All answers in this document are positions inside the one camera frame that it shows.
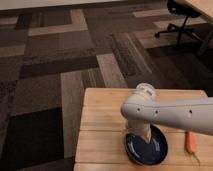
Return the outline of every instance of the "office chair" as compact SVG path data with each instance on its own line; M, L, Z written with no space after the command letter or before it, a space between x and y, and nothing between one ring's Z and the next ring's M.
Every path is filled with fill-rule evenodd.
M165 31L160 31L155 33L155 37L159 38L161 33L178 33L177 36L177 46L180 44L181 36L182 34L186 34L192 39L195 39L199 42L202 42L202 40L194 33L193 28L186 28L186 22L189 17L191 18L197 18L201 14L197 11L195 11L193 8L190 8L189 6L178 2L178 0L168 0L167 2L167 8L171 14L178 14L178 15L185 15L185 20L182 24L182 26L177 26L174 24L169 24L167 27L167 30Z

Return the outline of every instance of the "chair wheel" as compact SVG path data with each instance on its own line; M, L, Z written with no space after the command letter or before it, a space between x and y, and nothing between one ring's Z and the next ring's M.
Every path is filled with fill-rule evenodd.
M160 33L155 33L155 37L159 38L160 37Z

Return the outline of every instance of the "wall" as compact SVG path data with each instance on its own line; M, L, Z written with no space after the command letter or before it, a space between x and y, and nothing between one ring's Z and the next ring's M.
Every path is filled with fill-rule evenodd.
M0 10L112 1L122 0L0 0Z

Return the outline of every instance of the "chair leg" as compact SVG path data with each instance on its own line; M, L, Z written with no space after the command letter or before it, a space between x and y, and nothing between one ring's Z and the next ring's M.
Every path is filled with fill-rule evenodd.
M179 31L180 31L180 29L159 31L159 32L155 33L155 37L159 38L161 33L178 33Z
M200 37L198 37L196 34L194 34L194 33L185 32L185 34L186 34L187 36L189 36L189 37L191 37L191 38L193 38L193 39L199 41L200 43L203 42L203 40L202 40Z
M178 36L177 36L177 44L176 44L176 46L179 46L179 45L180 45L180 40L181 40L182 34L185 33L185 26L186 26L186 22L187 22L188 18L189 18L189 17L186 16L186 18L185 18L185 20L184 20L182 26L180 27L180 30L179 30L180 32L179 32L179 34L178 34Z
M193 28L186 28L186 23L187 23L188 18L189 18L189 16L185 17L184 22L183 22L182 26L180 26L180 27L170 23L167 27L167 30L159 31L159 32L155 33L155 37L159 38L161 33L175 33L176 32L176 33L178 33L176 47L179 46L181 37L183 34L186 34L189 37L191 37L199 42L203 42L203 40L201 38L199 38L196 34L193 33L193 31L194 31Z

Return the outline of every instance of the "desk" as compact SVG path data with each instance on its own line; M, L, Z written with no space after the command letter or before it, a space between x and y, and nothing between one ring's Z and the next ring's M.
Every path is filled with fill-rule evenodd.
M195 134L201 161L184 151L185 132L158 126L168 141L168 156L157 166L132 163L123 145L125 120L120 114L122 102L132 89L87 89L81 118L75 171L212 171L213 137ZM157 100L206 98L203 91L157 90Z
M203 17L212 25L212 29L209 34L206 36L203 44L201 45L198 55L202 55L206 48L208 47L209 42L213 37L213 0L184 0L186 4L199 11Z

